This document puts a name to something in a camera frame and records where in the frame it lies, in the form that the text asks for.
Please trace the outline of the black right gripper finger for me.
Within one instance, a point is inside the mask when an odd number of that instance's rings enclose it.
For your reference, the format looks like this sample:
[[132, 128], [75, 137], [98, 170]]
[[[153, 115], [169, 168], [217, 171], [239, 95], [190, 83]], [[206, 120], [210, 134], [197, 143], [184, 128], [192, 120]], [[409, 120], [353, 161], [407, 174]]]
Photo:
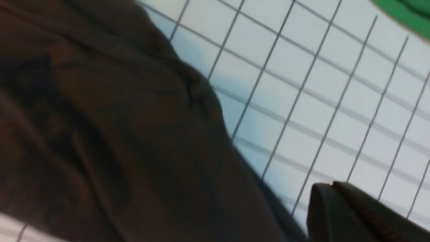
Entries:
[[310, 242], [428, 242], [424, 228], [346, 182], [315, 183], [307, 230]]

